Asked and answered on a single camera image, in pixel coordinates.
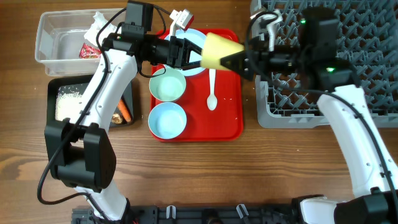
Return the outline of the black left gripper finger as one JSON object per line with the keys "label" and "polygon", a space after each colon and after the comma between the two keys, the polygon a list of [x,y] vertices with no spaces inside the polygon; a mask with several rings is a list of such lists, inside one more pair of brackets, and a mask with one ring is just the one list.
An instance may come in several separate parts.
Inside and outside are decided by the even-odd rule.
{"label": "black left gripper finger", "polygon": [[191,70],[194,68],[199,68],[200,67],[200,60],[189,62],[189,61],[183,61],[182,62],[182,70]]}
{"label": "black left gripper finger", "polygon": [[188,39],[184,39],[184,49],[190,53],[190,52],[195,52],[195,53],[201,53],[202,48],[199,47],[197,44],[193,43],[192,41]]}

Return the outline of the yellow plastic cup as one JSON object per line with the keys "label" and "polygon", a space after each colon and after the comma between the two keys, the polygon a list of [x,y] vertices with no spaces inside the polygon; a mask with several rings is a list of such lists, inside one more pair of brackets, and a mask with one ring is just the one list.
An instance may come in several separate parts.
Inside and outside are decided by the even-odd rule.
{"label": "yellow plastic cup", "polygon": [[241,52],[244,46],[214,33],[207,33],[201,51],[200,66],[215,70],[228,70],[222,66],[221,58]]}

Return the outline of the mint green bowl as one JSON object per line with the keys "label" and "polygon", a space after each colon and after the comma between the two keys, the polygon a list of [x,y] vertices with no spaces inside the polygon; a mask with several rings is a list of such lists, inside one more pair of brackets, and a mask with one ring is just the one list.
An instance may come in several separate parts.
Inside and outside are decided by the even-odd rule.
{"label": "mint green bowl", "polygon": [[150,93],[156,100],[163,102],[177,101],[185,93],[186,87],[185,76],[173,68],[159,69],[149,81]]}

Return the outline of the white plastic spoon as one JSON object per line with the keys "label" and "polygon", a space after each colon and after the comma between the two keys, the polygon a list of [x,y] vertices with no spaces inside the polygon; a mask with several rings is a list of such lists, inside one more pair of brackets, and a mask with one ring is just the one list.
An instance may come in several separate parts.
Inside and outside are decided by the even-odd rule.
{"label": "white plastic spoon", "polygon": [[209,69],[209,82],[210,82],[210,94],[207,98],[207,106],[210,111],[214,111],[218,100],[215,96],[215,78],[216,78],[216,70]]}

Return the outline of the light blue bowl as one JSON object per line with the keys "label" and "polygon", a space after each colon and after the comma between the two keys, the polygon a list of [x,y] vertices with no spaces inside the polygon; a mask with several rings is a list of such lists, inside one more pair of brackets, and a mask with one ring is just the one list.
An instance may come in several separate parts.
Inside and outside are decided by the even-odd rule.
{"label": "light blue bowl", "polygon": [[185,110],[178,104],[163,102],[149,114],[148,126],[151,133],[160,139],[173,139],[181,135],[187,125]]}

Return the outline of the orange carrot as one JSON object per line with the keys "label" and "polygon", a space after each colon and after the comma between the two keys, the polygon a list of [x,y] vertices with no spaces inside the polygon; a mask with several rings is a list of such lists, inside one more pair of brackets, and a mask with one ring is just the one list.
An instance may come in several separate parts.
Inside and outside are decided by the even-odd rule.
{"label": "orange carrot", "polygon": [[125,105],[124,101],[122,99],[119,100],[118,103],[118,109],[121,112],[123,118],[126,120],[127,123],[130,123],[132,121],[131,114]]}

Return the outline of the white napkin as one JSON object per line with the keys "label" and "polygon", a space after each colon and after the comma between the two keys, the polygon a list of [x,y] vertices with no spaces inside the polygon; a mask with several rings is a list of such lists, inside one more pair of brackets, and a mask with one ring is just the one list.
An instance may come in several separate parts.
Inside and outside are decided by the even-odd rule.
{"label": "white napkin", "polygon": [[[97,47],[96,37],[99,31],[104,27],[104,25],[108,22],[104,18],[104,15],[99,11],[96,11],[96,14],[93,16],[94,23],[92,23],[91,27],[88,31],[84,34],[84,38],[93,46]],[[107,37],[110,33],[116,32],[116,26],[113,24],[109,24],[103,31],[100,33],[99,36],[99,43],[102,43],[103,39]]]}

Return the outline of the red snack wrapper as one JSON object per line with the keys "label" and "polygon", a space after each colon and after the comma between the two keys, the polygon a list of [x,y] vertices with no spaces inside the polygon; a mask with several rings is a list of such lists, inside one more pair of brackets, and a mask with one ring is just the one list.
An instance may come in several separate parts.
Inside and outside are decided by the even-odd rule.
{"label": "red snack wrapper", "polygon": [[83,59],[87,58],[100,58],[101,51],[96,47],[92,47],[86,43],[82,45],[82,48],[79,53],[79,57]]}

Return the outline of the brown food scrap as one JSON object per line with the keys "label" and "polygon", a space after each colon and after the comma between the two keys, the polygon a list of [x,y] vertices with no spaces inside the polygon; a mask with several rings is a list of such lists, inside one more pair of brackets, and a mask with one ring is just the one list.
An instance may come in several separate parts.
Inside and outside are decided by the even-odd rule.
{"label": "brown food scrap", "polygon": [[112,115],[111,122],[113,124],[122,124],[123,123],[123,117],[120,114],[118,114],[118,113],[114,113]]}

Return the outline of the white rice pile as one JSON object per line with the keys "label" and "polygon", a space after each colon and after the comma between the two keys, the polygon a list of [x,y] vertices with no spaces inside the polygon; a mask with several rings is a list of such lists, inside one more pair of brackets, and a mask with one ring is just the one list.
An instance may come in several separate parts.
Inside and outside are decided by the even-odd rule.
{"label": "white rice pile", "polygon": [[80,111],[81,90],[74,85],[61,86],[55,103],[55,119],[63,121],[72,118]]}

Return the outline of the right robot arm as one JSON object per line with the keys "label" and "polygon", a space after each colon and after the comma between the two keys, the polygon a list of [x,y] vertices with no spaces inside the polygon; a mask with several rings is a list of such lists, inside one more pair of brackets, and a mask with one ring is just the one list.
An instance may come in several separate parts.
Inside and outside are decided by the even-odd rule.
{"label": "right robot arm", "polygon": [[300,72],[308,82],[302,91],[318,96],[317,106],[328,120],[347,163],[354,199],[335,202],[324,196],[297,199],[300,223],[396,223],[397,165],[370,115],[354,66],[336,55],[338,18],[332,9],[303,11],[299,45],[276,45],[274,26],[282,19],[261,10],[251,17],[269,34],[268,43],[247,38],[240,52],[221,64],[245,79],[271,72]]}

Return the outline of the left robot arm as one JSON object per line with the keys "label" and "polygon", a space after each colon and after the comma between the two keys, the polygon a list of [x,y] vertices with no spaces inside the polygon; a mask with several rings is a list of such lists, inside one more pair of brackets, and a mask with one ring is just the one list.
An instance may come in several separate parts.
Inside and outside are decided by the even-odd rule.
{"label": "left robot arm", "polygon": [[84,196],[103,223],[132,223],[129,200],[123,196],[113,176],[116,155],[108,138],[109,125],[127,84],[141,69],[142,62],[164,64],[188,70],[199,62],[190,62],[191,52],[202,48],[188,39],[156,35],[111,33],[99,45],[102,53],[97,71],[90,80],[78,114],[63,121],[49,121],[45,142],[49,163],[37,188],[42,204],[42,187],[48,174]]}

